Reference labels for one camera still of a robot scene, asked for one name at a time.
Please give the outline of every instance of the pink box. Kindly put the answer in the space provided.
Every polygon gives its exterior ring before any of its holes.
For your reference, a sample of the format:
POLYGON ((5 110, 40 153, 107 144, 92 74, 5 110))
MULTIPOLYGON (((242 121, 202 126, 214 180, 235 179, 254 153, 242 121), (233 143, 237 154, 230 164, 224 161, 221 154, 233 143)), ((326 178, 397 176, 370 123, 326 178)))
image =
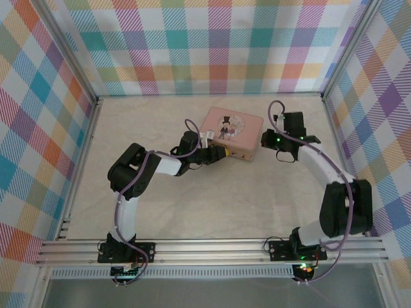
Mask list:
POLYGON ((264 119, 233 110, 211 107, 200 131, 214 132, 211 144, 225 146, 231 156, 252 161, 264 119))

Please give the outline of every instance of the checkered fabric wall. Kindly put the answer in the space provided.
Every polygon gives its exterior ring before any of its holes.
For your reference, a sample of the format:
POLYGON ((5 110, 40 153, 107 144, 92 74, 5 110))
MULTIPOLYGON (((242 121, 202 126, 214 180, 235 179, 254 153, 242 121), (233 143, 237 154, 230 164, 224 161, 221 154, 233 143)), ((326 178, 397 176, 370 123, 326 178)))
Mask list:
POLYGON ((0 307, 21 307, 89 124, 83 93, 28 0, 0 9, 0 307))
POLYGON ((411 0, 383 2, 328 105, 411 305, 411 0))
POLYGON ((101 95, 323 89, 369 0, 48 0, 101 95))

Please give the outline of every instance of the white arm segment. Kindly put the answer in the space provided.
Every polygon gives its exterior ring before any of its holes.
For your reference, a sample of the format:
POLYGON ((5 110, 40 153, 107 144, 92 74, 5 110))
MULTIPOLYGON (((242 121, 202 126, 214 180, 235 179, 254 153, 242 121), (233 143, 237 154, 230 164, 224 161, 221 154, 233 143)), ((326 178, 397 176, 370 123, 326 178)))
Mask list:
MULTIPOLYGON (((166 175, 176 175, 181 167, 181 161, 177 158, 157 154, 161 157, 160 163, 155 170, 156 173, 164 173, 166 175)), ((119 209, 119 230, 121 235, 127 240, 131 240, 136 234, 136 214, 137 204, 141 196, 126 200, 124 196, 121 197, 121 204, 119 209)), ((117 235, 114 222, 112 230, 110 231, 113 238, 119 242, 121 239, 117 235)))
MULTIPOLYGON (((310 144, 319 149, 321 152, 325 153, 321 144, 310 144)), ((344 183, 341 176, 331 167, 329 162, 325 160, 321 155, 319 155, 316 151, 310 149, 307 146, 300 147, 298 153, 298 161, 301 162, 311 172, 311 174, 315 177, 315 179, 323 189, 326 188, 327 184, 331 184, 333 182, 342 184, 344 183)), ((349 173, 346 173, 341 167, 340 170, 348 179, 349 183, 354 180, 354 177, 349 173)), ((322 231, 319 220, 313 221, 309 225, 300 227, 298 233, 301 244, 303 244, 304 246, 318 245, 320 243, 320 240, 330 240, 330 238, 326 236, 322 231)), ((332 240, 339 240, 341 238, 342 236, 334 237, 332 238, 332 240)))

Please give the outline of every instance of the purple wire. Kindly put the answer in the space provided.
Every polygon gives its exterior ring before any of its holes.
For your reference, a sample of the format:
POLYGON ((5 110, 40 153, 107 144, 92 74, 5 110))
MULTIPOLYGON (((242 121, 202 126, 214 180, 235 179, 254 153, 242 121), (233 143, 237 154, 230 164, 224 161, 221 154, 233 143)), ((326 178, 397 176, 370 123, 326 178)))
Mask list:
POLYGON ((282 132, 277 125, 274 123, 274 120, 271 118, 271 108, 272 105, 274 105, 274 103, 279 103, 282 107, 283 107, 283 113, 285 110, 285 106, 284 103, 282 101, 272 101, 270 106, 268 107, 268 120, 270 121, 271 125, 274 127, 274 129, 276 130, 277 133, 279 133, 280 135, 282 135, 284 138, 287 138, 291 141, 295 141, 298 142, 299 144, 303 144, 307 147, 309 147, 310 149, 312 149, 313 151, 315 151, 316 153, 318 153, 319 155, 321 155, 322 158, 324 158, 329 164, 330 166, 338 173, 338 175, 341 177, 341 179, 344 181, 345 186, 347 187, 347 192, 348 192, 348 200, 349 200, 349 206, 348 206, 348 220, 347 220, 347 226, 345 229, 345 233, 344 236, 342 238, 342 240, 339 242, 339 244, 336 247, 329 247, 327 246, 326 243, 320 242, 321 245, 325 248, 327 248, 330 251, 338 251, 338 256, 335 259, 334 263, 330 266, 330 268, 323 273, 322 275, 318 276, 317 278, 314 278, 312 280, 310 280, 310 282, 315 282, 318 281, 322 278, 324 278, 326 275, 329 274, 329 272, 337 265, 337 262, 341 256, 342 253, 342 247, 345 244, 345 242, 347 241, 347 238, 349 236, 349 232, 351 230, 351 225, 353 224, 353 213, 354 213, 354 198, 353 198, 353 191, 351 189, 351 186, 349 185, 348 179, 347 177, 343 174, 343 172, 340 170, 340 168, 323 152, 321 152, 319 149, 317 149, 316 147, 312 146, 310 143, 305 142, 301 139, 297 139, 294 137, 291 137, 289 135, 287 135, 286 133, 282 132))
MULTIPOLYGON (((148 157, 149 157, 151 154, 158 153, 158 154, 166 155, 166 156, 173 157, 173 158, 184 158, 184 157, 190 156, 191 154, 194 154, 194 152, 196 152, 196 150, 200 147, 200 130, 198 129, 198 126, 197 126, 192 120, 190 120, 190 119, 185 119, 185 120, 184 120, 184 124, 187 126, 187 128, 188 128, 189 130, 192 131, 192 129, 188 126, 188 123, 191 123, 191 124, 194 126, 194 128, 195 128, 195 130, 196 130, 196 132, 197 132, 197 135, 198 135, 197 145, 195 146, 195 148, 193 149, 193 151, 191 151, 191 152, 189 152, 189 153, 187 153, 187 154, 183 154, 183 155, 171 155, 171 154, 169 154, 169 153, 160 152, 160 151, 154 151, 154 150, 148 151, 147 154, 146 154, 146 156, 145 156, 145 158, 144 158, 144 160, 143 160, 143 163, 141 164, 141 167, 139 168, 139 172, 137 173, 136 177, 135 177, 130 183, 128 183, 127 186, 124 187, 124 188, 120 191, 120 193, 118 194, 117 203, 116 203, 116 209, 115 209, 115 211, 114 211, 114 226, 115 226, 115 228, 116 228, 117 235, 118 235, 118 237, 122 240, 122 242, 125 243, 128 247, 131 247, 132 249, 134 249, 134 250, 136 250, 137 252, 139 252, 139 253, 144 257, 144 259, 145 259, 145 261, 146 261, 146 262, 144 263, 144 268, 136 275, 136 277, 134 277, 133 279, 131 279, 131 280, 127 281, 127 282, 124 282, 124 283, 123 283, 124 286, 127 286, 127 285, 132 284, 133 282, 135 282, 135 281, 146 271, 147 266, 148 266, 148 256, 147 256, 147 254, 146 254, 142 249, 140 249, 140 248, 134 246, 133 244, 130 244, 129 242, 127 242, 127 240, 123 237, 123 235, 122 235, 121 232, 120 232, 119 225, 118 225, 118 216, 119 216, 119 210, 120 210, 120 204, 121 204, 121 197, 123 196, 123 194, 124 194, 127 190, 129 190, 129 188, 131 188, 131 187, 138 181, 138 179, 140 178, 140 176, 143 174, 143 171, 144 171, 144 169, 145 169, 145 167, 146 167, 146 165, 147 165, 147 162, 148 162, 148 157)), ((117 277, 114 277, 114 281, 115 281, 117 284, 119 284, 119 282, 117 281, 117 277)))

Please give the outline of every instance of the purple cable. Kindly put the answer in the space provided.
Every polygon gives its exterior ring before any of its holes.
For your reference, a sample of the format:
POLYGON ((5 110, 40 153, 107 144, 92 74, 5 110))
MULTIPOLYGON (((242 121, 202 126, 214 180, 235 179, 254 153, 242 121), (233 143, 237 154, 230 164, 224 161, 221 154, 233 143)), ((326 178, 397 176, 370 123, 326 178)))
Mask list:
MULTIPOLYGON (((145 169, 145 167, 146 167, 146 165, 147 165, 147 162, 148 162, 148 157, 149 157, 151 154, 153 154, 153 153, 158 153, 158 154, 166 155, 166 156, 173 157, 173 158, 184 158, 184 157, 190 156, 191 154, 193 154, 194 152, 196 152, 196 150, 200 147, 200 130, 198 129, 198 126, 197 126, 192 120, 190 120, 190 119, 185 119, 185 120, 184 120, 184 124, 187 126, 187 128, 188 128, 189 130, 192 130, 192 129, 188 126, 188 122, 190 122, 190 123, 194 126, 194 128, 195 128, 195 130, 196 130, 196 132, 197 132, 197 135, 198 135, 197 145, 195 146, 195 148, 193 149, 193 151, 191 151, 191 152, 189 152, 189 153, 187 153, 187 154, 183 154, 183 155, 171 155, 171 154, 169 154, 169 153, 160 152, 160 151, 154 151, 154 150, 148 151, 147 154, 146 154, 146 156, 145 156, 145 158, 144 158, 144 160, 143 160, 143 163, 141 164, 141 167, 139 168, 139 172, 137 173, 136 177, 135 177, 130 183, 128 183, 127 186, 124 187, 124 188, 120 191, 120 193, 118 194, 117 203, 116 203, 116 209, 115 209, 115 211, 114 211, 114 226, 115 226, 115 228, 116 228, 117 235, 118 235, 118 237, 122 240, 122 242, 125 243, 128 247, 131 247, 132 249, 134 249, 134 250, 136 250, 137 252, 139 252, 139 253, 144 257, 144 259, 145 259, 145 261, 146 261, 146 262, 144 263, 144 268, 137 274, 137 276, 134 277, 133 279, 127 281, 127 282, 124 282, 124 283, 123 283, 124 286, 127 286, 127 285, 132 284, 133 282, 135 282, 135 281, 146 271, 147 266, 148 266, 148 256, 147 256, 147 254, 146 254, 142 249, 140 249, 140 248, 134 246, 133 244, 130 244, 129 242, 127 242, 127 240, 123 237, 123 235, 122 235, 121 232, 120 232, 119 225, 118 225, 118 216, 119 216, 119 210, 120 210, 120 204, 121 204, 121 197, 123 196, 123 194, 124 194, 127 190, 129 190, 129 188, 131 188, 131 187, 138 181, 138 179, 140 178, 140 176, 143 174, 143 171, 144 171, 144 169, 145 169)), ((119 285, 119 282, 117 281, 117 277, 114 277, 114 281, 119 285)))
POLYGON ((338 256, 335 259, 333 265, 330 266, 330 268, 323 273, 321 276, 318 276, 317 278, 312 279, 310 282, 314 282, 314 281, 318 281, 321 278, 324 278, 326 275, 329 274, 329 272, 337 265, 337 262, 341 256, 341 252, 342 252, 342 247, 345 244, 345 242, 347 241, 347 238, 349 236, 349 232, 351 230, 351 225, 353 224, 353 213, 354 213, 354 198, 353 198, 353 191, 351 189, 351 186, 349 185, 348 179, 347 177, 343 174, 343 172, 340 170, 340 168, 323 152, 321 152, 319 149, 317 149, 316 147, 312 146, 311 144, 309 144, 308 142, 305 142, 301 139, 297 139, 297 138, 293 138, 289 135, 287 135, 286 133, 282 132, 277 125, 275 124, 274 120, 271 118, 271 108, 272 105, 274 103, 279 103, 282 107, 283 107, 283 113, 285 110, 285 106, 284 103, 282 101, 272 101, 270 106, 268 107, 268 120, 270 121, 271 125, 274 127, 274 129, 276 130, 277 133, 279 133, 280 135, 282 135, 284 138, 287 138, 291 141, 295 141, 298 142, 300 144, 303 144, 307 147, 309 147, 310 149, 312 149, 313 151, 315 151, 316 153, 318 153, 319 155, 321 155, 322 158, 324 158, 329 164, 330 166, 338 173, 338 175, 341 177, 341 179, 344 181, 345 186, 347 187, 347 192, 348 192, 348 200, 349 200, 349 206, 348 206, 348 220, 347 220, 347 226, 345 229, 345 233, 344 236, 342 238, 342 240, 339 242, 339 244, 336 247, 329 247, 327 246, 326 243, 321 243, 321 245, 325 248, 327 248, 330 251, 338 251, 338 256))

